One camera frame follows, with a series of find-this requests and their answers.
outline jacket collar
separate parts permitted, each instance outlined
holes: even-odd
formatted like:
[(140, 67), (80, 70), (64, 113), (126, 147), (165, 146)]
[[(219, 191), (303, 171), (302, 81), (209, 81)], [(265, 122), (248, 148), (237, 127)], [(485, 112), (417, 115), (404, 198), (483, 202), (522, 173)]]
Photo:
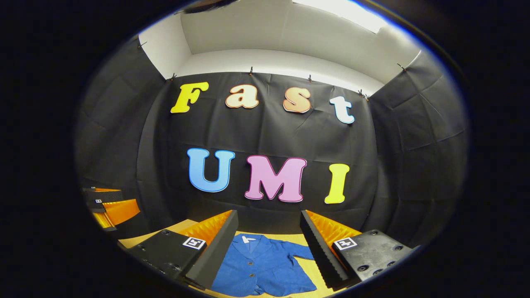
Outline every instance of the jacket collar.
[[(247, 243), (243, 242), (243, 236), (247, 238), (254, 238), (255, 240), (252, 241), (258, 241), (258, 246), (254, 248), (254, 250), (249, 252)], [(232, 245), (235, 249), (237, 249), (242, 255), (249, 259), (253, 259), (257, 256), (260, 256), (264, 254), (271, 246), (270, 240), (263, 236), (263, 235), (254, 235), (254, 234), (239, 234), (234, 237), (234, 240), (232, 240)]]

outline black backdrop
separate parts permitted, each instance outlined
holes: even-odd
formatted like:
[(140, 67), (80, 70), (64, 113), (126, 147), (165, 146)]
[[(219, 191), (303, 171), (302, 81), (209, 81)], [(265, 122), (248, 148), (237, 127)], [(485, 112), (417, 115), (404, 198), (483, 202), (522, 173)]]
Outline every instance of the black backdrop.
[(364, 229), (426, 244), (454, 211), (467, 175), (469, 121), (456, 82), (426, 51), (370, 97), (378, 192)]
[[(209, 89), (201, 92), (190, 110), (170, 113), (180, 93), (180, 86), (208, 82)], [(228, 108), (225, 99), (230, 89), (240, 84), (257, 87), (260, 103), (252, 109)], [(290, 87), (307, 88), (311, 109), (306, 113), (284, 110), (282, 102)], [(344, 96), (352, 103), (350, 114), (355, 121), (344, 124), (335, 115), (329, 100)], [(300, 233), (300, 210), (309, 209), (334, 220), (361, 229), (377, 187), (377, 149), (375, 132), (366, 99), (341, 87), (284, 75), (254, 73), (210, 73), (177, 77), (168, 81), (153, 104), (149, 117), (156, 120), (146, 125), (144, 133), (156, 137), (157, 152), (139, 155), (139, 168), (149, 167), (156, 158), (161, 187), (165, 198), (155, 195), (155, 188), (144, 188), (143, 201), (149, 200), (153, 212), (160, 209), (182, 209), (187, 206), (187, 218), (203, 220), (229, 209), (237, 209), (239, 230), (257, 233)], [(204, 148), (210, 152), (206, 159), (205, 177), (215, 181), (218, 175), (217, 150), (235, 153), (231, 162), (228, 187), (221, 192), (204, 192), (189, 181), (189, 148)], [(250, 155), (265, 155), (276, 173), (290, 157), (303, 158), (307, 166), (302, 173), (299, 203), (286, 203), (276, 198), (250, 200), (244, 193), (250, 185)], [(343, 163), (350, 167), (346, 175), (341, 204), (325, 204), (331, 185), (330, 164)], [(149, 179), (149, 173), (141, 180)], [(171, 214), (173, 223), (178, 220)]]
[(137, 199), (140, 213), (111, 231), (116, 239), (149, 229), (136, 182), (138, 144), (153, 101), (165, 79), (138, 39), (122, 45), (93, 75), (75, 112), (75, 161), (83, 187), (115, 188)]

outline wooden table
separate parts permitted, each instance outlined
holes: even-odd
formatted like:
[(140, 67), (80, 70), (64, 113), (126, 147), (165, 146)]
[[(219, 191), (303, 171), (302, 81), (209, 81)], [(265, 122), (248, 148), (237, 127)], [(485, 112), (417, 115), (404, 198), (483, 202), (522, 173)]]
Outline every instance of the wooden table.
[[(180, 222), (178, 224), (174, 224), (174, 225), (172, 225), (170, 227), (167, 227), (166, 230), (170, 230), (172, 232), (178, 233), (179, 231), (182, 231), (183, 229), (185, 229), (185, 228), (187, 228), (189, 226), (192, 226), (192, 225), (194, 225), (196, 223), (197, 222), (192, 221), (192, 220), (185, 220), (185, 221), (182, 221), (182, 222)], [(154, 234), (156, 234), (158, 232), (159, 231), (156, 231), (156, 232), (153, 232), (153, 233), (150, 233), (150, 234), (147, 234), (147, 235), (142, 235), (142, 236), (129, 238), (129, 239), (122, 239), (122, 240), (119, 240), (119, 241), (126, 248), (131, 248), (131, 247), (139, 244), (140, 242), (146, 240), (147, 238), (149, 238), (150, 236), (152, 236), (152, 235), (154, 235)], [(241, 233), (256, 234), (256, 233), (250, 233), (250, 232), (236, 231), (235, 235), (238, 235), (238, 234), (241, 234)], [(292, 234), (292, 235), (262, 234), (262, 235), (264, 235), (265, 237), (267, 237), (269, 239), (289, 241), (289, 242), (292, 242), (292, 243), (297, 243), (297, 244), (301, 244), (301, 245), (307, 246), (307, 242), (305, 241), (305, 238), (304, 238), (303, 234)], [(312, 291), (312, 292), (290, 294), (288, 296), (284, 296), (285, 298), (287, 298), (287, 297), (292, 297), (292, 298), (322, 298), (322, 297), (326, 297), (326, 296), (329, 296), (331, 294), (334, 294), (334, 293), (337, 293), (337, 292), (340, 292), (340, 291), (344, 290), (344, 289), (341, 289), (341, 290), (338, 290), (338, 291), (333, 291), (332, 289), (327, 288), (325, 283), (324, 283), (324, 280), (322, 279), (322, 276), (320, 275), (320, 271), (317, 268), (315, 261), (306, 260), (306, 259), (302, 259), (302, 258), (298, 258), (298, 257), (296, 257), (296, 259), (298, 260), (298, 263), (300, 264), (300, 266), (304, 270), (305, 274), (307, 274), (309, 276), (309, 278), (311, 279), (311, 281), (313, 282), (313, 284), (315, 284), (316, 290)], [(203, 293), (206, 293), (208, 295), (214, 296), (214, 297), (219, 297), (219, 298), (230, 298), (230, 297), (232, 297), (232, 296), (228, 296), (228, 295), (225, 295), (225, 294), (220, 294), (220, 293), (208, 290), (208, 289), (206, 289), (205, 291), (202, 291), (202, 290), (199, 290), (199, 289), (197, 289), (197, 288), (195, 288), (193, 286), (189, 286), (189, 287), (191, 287), (191, 288), (193, 288), (193, 289), (195, 289), (197, 291), (201, 291)], [(269, 298), (269, 297), (275, 297), (275, 296), (271, 296), (271, 295), (269, 295), (267, 293), (263, 293), (263, 294), (261, 294), (259, 296), (249, 295), (247, 297), (248, 298), (251, 298), (251, 297), (254, 297), (254, 298), (255, 297)]]

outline ceiling light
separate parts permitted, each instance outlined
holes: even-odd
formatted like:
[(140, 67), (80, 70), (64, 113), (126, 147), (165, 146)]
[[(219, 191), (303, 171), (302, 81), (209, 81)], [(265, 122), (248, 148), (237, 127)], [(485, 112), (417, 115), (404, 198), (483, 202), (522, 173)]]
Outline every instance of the ceiling light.
[(348, 21), (356, 23), (373, 33), (387, 23), (379, 16), (366, 11), (359, 4), (349, 0), (293, 0), (293, 3), (303, 4), (327, 11)]

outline jacket sleeve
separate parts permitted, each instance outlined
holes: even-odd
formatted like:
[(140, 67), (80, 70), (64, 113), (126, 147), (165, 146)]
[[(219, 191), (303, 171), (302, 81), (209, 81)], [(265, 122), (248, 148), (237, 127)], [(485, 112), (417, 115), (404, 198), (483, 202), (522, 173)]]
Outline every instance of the jacket sleeve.
[(314, 260), (309, 247), (302, 246), (300, 244), (291, 243), (287, 241), (281, 241), (281, 246), (289, 252), (289, 254), (297, 257), (301, 257), (308, 260)]

